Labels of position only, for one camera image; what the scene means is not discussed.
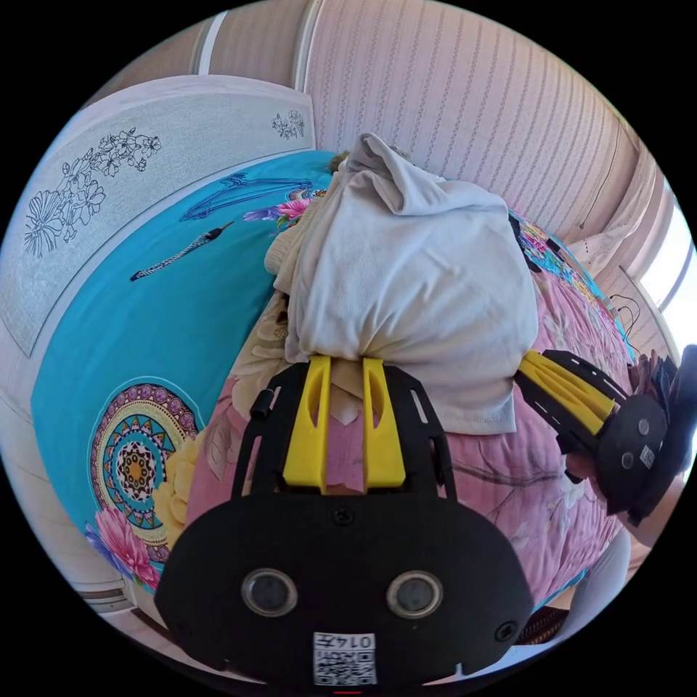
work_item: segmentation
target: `striped wallpaper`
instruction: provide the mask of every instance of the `striped wallpaper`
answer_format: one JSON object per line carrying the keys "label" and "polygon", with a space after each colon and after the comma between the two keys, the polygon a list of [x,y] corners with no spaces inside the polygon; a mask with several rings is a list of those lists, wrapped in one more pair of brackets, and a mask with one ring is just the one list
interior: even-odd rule
{"label": "striped wallpaper", "polygon": [[428,0],[324,0],[306,91],[317,146],[373,131],[573,242],[600,232],[637,150],[604,98],[551,53]]}

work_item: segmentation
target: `cable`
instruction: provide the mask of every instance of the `cable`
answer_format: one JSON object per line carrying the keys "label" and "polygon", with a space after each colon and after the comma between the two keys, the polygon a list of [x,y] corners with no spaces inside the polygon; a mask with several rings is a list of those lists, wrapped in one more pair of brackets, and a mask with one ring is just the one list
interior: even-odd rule
{"label": "cable", "polygon": [[641,305],[634,298],[628,298],[626,295],[622,295],[621,293],[615,293],[614,295],[610,296],[611,300],[613,300],[614,298],[622,298],[623,300],[631,300],[634,303],[634,305],[637,306],[637,316],[636,317],[634,317],[634,314],[626,305],[623,306],[623,307],[627,308],[629,310],[629,313],[632,315],[632,324],[629,327],[629,331],[626,332],[627,341],[629,341],[629,334],[632,332],[632,330],[634,329],[634,325],[639,321],[639,318],[641,317]]}
{"label": "cable", "polygon": [[611,295],[610,299],[612,300],[613,298],[622,298],[622,300],[631,300],[634,303],[634,305],[637,306],[637,317],[639,316],[639,314],[641,314],[641,305],[634,298],[629,298],[626,295],[622,295],[621,293],[615,293],[614,295]]}
{"label": "cable", "polygon": [[[632,317],[632,324],[629,326],[629,329],[627,329],[627,328],[624,326],[624,321],[622,320],[622,315],[620,315],[620,312],[621,312],[622,310],[627,310],[627,311],[629,311],[629,314],[630,314],[631,317]],[[624,330],[624,339],[625,339],[625,341],[629,344],[629,346],[630,346],[634,351],[636,351],[638,354],[641,353],[641,351],[639,351],[639,349],[638,349],[636,346],[634,346],[634,344],[632,344],[631,341],[629,341],[629,334],[631,333],[632,329],[634,329],[634,325],[636,324],[637,319],[639,319],[639,316],[637,315],[637,318],[635,319],[635,318],[634,318],[634,313],[632,312],[631,308],[630,308],[628,305],[623,305],[622,307],[618,307],[618,308],[617,308],[617,314],[618,314],[618,316],[619,316],[619,321],[620,321],[621,324],[622,324],[622,329]]]}

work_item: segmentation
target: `curtain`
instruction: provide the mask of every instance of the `curtain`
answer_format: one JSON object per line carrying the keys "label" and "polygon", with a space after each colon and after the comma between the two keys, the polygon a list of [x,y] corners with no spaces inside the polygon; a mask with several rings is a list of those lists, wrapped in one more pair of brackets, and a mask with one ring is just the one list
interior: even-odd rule
{"label": "curtain", "polygon": [[638,138],[635,139],[635,146],[639,151],[639,158],[634,176],[608,226],[602,232],[568,246],[593,277],[597,277],[608,265],[619,246],[630,235],[640,226],[650,224],[645,217],[657,179],[662,177],[653,156]]}

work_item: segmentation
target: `pink flower print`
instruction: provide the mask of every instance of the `pink flower print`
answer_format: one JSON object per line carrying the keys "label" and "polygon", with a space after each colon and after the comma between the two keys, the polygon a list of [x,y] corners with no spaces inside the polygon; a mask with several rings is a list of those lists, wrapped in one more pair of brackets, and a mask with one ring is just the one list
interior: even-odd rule
{"label": "pink flower print", "polygon": [[145,543],[136,536],[131,524],[116,508],[106,508],[94,515],[99,535],[113,555],[140,581],[155,590],[160,574],[150,564]]}
{"label": "pink flower print", "polygon": [[287,216],[288,220],[295,220],[299,218],[305,209],[310,205],[311,199],[309,198],[296,198],[293,201],[286,201],[278,206],[278,212],[282,216]]}

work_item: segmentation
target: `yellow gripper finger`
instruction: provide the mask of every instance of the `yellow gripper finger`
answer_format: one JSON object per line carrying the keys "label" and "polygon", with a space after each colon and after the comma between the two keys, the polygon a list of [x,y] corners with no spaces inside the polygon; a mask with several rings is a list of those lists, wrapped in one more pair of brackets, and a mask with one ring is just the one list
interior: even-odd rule
{"label": "yellow gripper finger", "polygon": [[[378,417],[374,423],[373,407]],[[399,444],[383,362],[363,359],[363,482],[370,489],[397,489],[404,483]]]}
{"label": "yellow gripper finger", "polygon": [[573,414],[593,436],[613,412],[612,399],[537,351],[528,351],[518,370]]}
{"label": "yellow gripper finger", "polygon": [[285,459],[288,486],[327,491],[331,358],[312,356]]}

